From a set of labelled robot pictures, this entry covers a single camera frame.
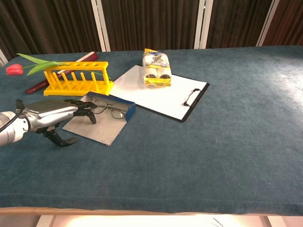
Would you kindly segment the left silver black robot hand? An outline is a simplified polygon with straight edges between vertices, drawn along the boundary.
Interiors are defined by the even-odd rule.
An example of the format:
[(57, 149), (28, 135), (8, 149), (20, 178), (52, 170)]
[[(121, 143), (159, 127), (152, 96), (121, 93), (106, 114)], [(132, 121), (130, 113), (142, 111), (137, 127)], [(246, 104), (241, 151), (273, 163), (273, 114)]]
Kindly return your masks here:
[(96, 107), (92, 102), (74, 99), (52, 99), (27, 104), (23, 110), (23, 115), (29, 123), (29, 132), (42, 133), (55, 145), (66, 147), (78, 140), (76, 138), (63, 140), (55, 129), (61, 122), (70, 120), (75, 116), (87, 116), (92, 124), (96, 124), (96, 117), (91, 111)]

